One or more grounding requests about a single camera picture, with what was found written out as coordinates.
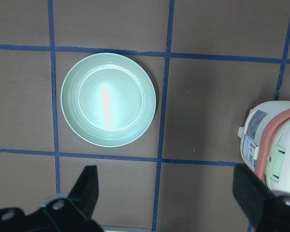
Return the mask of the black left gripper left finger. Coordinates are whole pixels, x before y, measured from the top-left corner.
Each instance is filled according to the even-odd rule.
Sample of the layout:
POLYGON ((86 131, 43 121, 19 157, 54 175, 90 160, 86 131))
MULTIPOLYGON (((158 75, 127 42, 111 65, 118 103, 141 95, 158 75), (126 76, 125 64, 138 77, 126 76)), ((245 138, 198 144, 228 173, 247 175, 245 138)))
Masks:
POLYGON ((0 209, 0 232, 101 232, 91 219, 99 196, 97 166, 86 166, 66 197, 56 197, 32 214, 0 209))

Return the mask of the green plate near left arm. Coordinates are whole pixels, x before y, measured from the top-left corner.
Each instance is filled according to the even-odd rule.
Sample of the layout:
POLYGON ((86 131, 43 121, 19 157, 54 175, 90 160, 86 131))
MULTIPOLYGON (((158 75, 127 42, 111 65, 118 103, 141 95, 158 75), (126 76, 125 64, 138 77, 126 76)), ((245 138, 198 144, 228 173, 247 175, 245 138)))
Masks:
POLYGON ((63 116, 83 140, 119 147, 140 138, 157 106, 154 85, 132 59, 99 53, 83 58, 66 74, 60 92, 63 116))

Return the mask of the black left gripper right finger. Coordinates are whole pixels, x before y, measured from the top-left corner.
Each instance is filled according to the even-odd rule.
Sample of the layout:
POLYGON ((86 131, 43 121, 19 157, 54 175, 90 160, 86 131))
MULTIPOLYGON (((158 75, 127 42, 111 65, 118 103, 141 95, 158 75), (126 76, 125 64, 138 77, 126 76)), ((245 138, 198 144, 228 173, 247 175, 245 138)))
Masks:
POLYGON ((270 190, 244 164, 234 167, 232 193, 256 232, 290 232, 290 193, 270 190))

